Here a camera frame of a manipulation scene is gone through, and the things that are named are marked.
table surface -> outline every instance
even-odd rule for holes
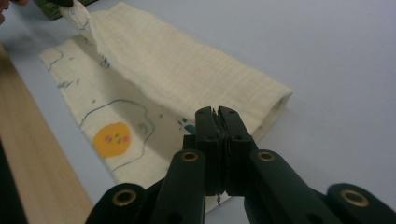
[[[286,111],[258,145],[283,156],[311,188],[355,184],[396,210],[396,2],[125,2],[292,88]],[[96,203],[116,183],[38,58],[78,32],[64,19],[49,21],[33,2],[3,14],[0,41]],[[248,223],[243,200],[209,212],[206,223]]]

metal screw hole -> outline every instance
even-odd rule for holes
[[[352,189],[341,190],[341,197],[348,203],[351,203],[358,207],[367,207],[370,203],[364,195]]]
[[[259,159],[262,161],[274,161],[275,160],[275,156],[270,152],[261,151],[261,152],[259,152],[258,155],[259,155]]]
[[[125,206],[132,203],[136,199],[136,192],[132,189],[121,189],[113,196],[113,203],[116,206]]]
[[[198,159],[198,154],[195,152],[185,152],[181,158],[183,161],[196,161]]]

white cloth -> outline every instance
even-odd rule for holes
[[[90,14],[78,2],[61,11],[83,36],[41,59],[120,182],[147,188],[163,178],[182,136],[193,132],[196,110],[230,107],[260,140],[291,96],[264,73],[145,11],[119,3]]]

folded cloth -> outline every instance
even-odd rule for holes
[[[258,141],[291,90],[155,16],[119,3],[61,8],[82,35],[40,56],[77,124],[119,182],[163,178],[196,110],[236,110]]]

